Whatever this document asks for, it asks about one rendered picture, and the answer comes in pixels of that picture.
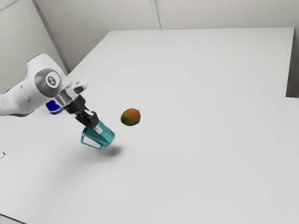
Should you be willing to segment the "red green mango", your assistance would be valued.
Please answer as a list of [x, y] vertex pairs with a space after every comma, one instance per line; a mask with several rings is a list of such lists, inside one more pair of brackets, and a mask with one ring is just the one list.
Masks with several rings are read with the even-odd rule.
[[133, 126], [140, 122], [140, 111], [135, 108], [125, 110], [121, 115], [121, 123], [127, 126]]

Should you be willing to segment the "teal faceted mug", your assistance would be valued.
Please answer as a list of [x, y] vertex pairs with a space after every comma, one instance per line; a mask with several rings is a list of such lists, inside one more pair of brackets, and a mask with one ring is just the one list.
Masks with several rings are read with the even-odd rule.
[[101, 121], [95, 128], [85, 127], [81, 134], [81, 143], [95, 149], [106, 148], [111, 145], [115, 134]]

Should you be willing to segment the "blue white can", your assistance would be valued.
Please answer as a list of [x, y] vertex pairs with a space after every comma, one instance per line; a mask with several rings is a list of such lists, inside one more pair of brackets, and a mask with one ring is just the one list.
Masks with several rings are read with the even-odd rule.
[[63, 110], [63, 107], [60, 106], [55, 100], [50, 100], [45, 105], [51, 114], [58, 114]]

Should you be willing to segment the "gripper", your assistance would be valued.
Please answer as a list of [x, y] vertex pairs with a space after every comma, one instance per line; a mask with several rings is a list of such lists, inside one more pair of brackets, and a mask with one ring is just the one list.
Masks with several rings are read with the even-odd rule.
[[94, 111], [90, 111], [85, 106], [86, 100], [78, 95], [75, 100], [64, 106], [69, 114], [75, 114], [75, 119], [86, 127], [92, 128], [96, 133], [101, 134], [102, 129], [99, 126], [99, 119]]

